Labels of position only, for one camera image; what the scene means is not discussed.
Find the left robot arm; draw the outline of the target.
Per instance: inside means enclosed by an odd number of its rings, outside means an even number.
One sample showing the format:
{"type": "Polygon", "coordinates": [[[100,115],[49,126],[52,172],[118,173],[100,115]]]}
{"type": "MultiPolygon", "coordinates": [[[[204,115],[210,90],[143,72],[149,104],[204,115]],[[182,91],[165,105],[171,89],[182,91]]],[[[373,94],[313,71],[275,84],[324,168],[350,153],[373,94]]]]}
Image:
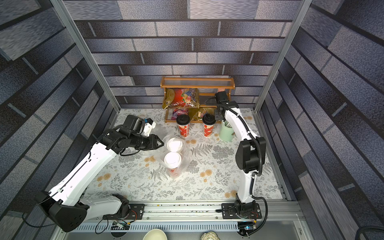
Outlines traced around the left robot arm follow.
{"type": "Polygon", "coordinates": [[[81,196],[104,166],[127,148],[139,151],[156,150],[164,142],[154,134],[144,136],[119,125],[106,130],[81,162],[50,191],[36,195],[45,215],[64,232],[75,230],[84,221],[96,217],[122,220],[130,214],[129,201],[120,194],[85,200],[81,196]]]}

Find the patterned round object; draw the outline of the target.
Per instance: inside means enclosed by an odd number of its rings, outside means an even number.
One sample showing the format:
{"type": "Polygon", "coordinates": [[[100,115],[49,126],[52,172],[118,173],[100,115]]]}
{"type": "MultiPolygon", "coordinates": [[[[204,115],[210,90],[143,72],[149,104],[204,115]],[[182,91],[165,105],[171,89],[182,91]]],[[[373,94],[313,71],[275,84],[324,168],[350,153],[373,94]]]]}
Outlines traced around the patterned round object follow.
{"type": "Polygon", "coordinates": [[[217,233],[210,231],[210,232],[204,233],[201,236],[200,240],[220,240],[220,238],[218,237],[217,233]]]}

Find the white round bowl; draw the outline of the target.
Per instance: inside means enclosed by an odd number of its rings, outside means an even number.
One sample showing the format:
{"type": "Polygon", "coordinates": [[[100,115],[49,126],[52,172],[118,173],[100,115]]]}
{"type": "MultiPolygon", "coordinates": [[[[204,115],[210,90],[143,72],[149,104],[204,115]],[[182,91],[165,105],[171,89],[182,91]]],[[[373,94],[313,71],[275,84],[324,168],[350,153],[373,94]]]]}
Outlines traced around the white round bowl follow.
{"type": "Polygon", "coordinates": [[[167,239],[168,239],[168,237],[165,234],[165,232],[163,232],[160,229],[150,230],[143,237],[143,240],[167,240],[167,239]]]}

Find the black lid milk tea cup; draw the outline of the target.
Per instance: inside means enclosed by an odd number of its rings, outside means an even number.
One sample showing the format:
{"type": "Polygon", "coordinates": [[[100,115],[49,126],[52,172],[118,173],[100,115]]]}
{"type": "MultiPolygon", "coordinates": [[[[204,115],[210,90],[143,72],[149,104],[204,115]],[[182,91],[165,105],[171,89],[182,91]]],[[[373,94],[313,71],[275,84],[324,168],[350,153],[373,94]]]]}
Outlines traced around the black lid milk tea cup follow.
{"type": "Polygon", "coordinates": [[[189,135],[190,117],[188,115],[179,115],[177,117],[180,134],[186,138],[189,135]]]}

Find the green plastic straw cup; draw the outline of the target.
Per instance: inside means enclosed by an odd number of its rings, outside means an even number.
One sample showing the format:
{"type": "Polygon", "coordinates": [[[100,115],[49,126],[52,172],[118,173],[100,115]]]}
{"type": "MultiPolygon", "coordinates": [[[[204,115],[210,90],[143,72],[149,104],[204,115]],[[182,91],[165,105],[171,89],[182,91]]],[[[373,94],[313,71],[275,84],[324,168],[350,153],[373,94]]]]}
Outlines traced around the green plastic straw cup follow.
{"type": "Polygon", "coordinates": [[[235,132],[228,121],[222,121],[219,132],[219,138],[224,142],[231,142],[234,138],[235,132]]]}

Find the translucent plastic carrier bag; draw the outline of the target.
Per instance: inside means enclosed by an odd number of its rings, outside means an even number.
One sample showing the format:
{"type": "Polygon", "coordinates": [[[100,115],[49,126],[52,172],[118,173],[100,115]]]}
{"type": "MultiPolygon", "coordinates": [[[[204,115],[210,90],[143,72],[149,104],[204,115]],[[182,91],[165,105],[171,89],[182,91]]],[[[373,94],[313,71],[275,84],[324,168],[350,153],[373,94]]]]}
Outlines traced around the translucent plastic carrier bag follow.
{"type": "Polygon", "coordinates": [[[156,150],[155,160],[167,169],[172,179],[178,178],[190,164],[192,152],[186,141],[168,134],[163,140],[164,146],[156,150]]]}

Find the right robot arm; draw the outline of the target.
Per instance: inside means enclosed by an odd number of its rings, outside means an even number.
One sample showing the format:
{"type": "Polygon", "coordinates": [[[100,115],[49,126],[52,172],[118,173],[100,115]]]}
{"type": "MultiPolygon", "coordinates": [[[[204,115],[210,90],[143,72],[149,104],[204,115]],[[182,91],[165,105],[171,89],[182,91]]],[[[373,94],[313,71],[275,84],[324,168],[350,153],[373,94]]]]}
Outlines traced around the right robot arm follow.
{"type": "Polygon", "coordinates": [[[257,197],[253,188],[255,180],[263,173],[266,158],[266,140],[254,133],[241,114],[239,105],[230,101],[226,92],[215,94],[215,117],[230,124],[240,140],[235,160],[242,171],[241,184],[235,200],[236,214],[241,218],[255,213],[257,197]]]}

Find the pink snack packet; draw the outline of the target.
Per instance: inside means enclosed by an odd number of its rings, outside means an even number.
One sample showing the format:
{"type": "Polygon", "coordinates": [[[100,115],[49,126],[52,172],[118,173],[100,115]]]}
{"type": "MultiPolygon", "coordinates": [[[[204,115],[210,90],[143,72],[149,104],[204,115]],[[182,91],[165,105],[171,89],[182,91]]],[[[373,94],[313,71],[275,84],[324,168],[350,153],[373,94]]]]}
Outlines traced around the pink snack packet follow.
{"type": "Polygon", "coordinates": [[[173,109],[171,120],[176,120],[180,115],[188,115],[188,109],[173,109]]]}

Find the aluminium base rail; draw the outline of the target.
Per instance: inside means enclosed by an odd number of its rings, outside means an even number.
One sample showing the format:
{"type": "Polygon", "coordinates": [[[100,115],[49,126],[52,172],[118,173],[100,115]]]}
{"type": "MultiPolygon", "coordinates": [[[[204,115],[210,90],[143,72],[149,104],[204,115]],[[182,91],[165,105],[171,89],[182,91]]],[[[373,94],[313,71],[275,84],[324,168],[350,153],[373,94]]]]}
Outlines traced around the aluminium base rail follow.
{"type": "Polygon", "coordinates": [[[249,222],[261,224],[262,219],[254,220],[255,215],[240,218],[234,210],[218,213],[222,207],[232,204],[222,202],[149,202],[144,206],[141,217],[134,221],[128,229],[118,226],[113,221],[89,220],[82,223],[74,233],[143,233],[152,229],[168,232],[197,231],[238,231],[238,224],[249,222]]]}

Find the red snack bag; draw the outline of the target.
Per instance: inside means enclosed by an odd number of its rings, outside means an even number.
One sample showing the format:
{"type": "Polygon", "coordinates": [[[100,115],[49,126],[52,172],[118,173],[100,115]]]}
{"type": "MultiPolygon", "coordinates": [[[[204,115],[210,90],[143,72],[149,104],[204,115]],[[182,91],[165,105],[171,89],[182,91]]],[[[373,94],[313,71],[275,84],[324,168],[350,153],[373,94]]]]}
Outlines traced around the red snack bag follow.
{"type": "Polygon", "coordinates": [[[200,106],[199,90],[196,88],[175,88],[173,108],[198,108],[200,106]]]}

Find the red floral milk tea cup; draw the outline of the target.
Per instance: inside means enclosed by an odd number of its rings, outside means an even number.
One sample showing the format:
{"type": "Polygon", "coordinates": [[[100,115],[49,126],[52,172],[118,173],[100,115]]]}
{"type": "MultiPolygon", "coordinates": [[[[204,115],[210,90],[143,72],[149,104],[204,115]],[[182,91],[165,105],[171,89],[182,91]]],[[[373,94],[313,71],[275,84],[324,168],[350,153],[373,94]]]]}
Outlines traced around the red floral milk tea cup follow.
{"type": "Polygon", "coordinates": [[[180,152],[184,147],[184,142],[182,139],[174,137],[167,141],[166,146],[170,152],[180,152]]]}

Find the gold fruit snack bag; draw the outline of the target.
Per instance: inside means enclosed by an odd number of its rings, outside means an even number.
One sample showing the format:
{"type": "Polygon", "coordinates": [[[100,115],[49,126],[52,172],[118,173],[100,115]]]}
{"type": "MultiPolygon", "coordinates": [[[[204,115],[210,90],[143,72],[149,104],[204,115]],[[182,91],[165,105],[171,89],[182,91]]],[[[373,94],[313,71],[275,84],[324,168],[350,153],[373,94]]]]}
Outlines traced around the gold fruit snack bag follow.
{"type": "Polygon", "coordinates": [[[195,108],[188,109],[188,115],[191,121],[201,121],[205,114],[215,114],[215,108],[195,108]]]}

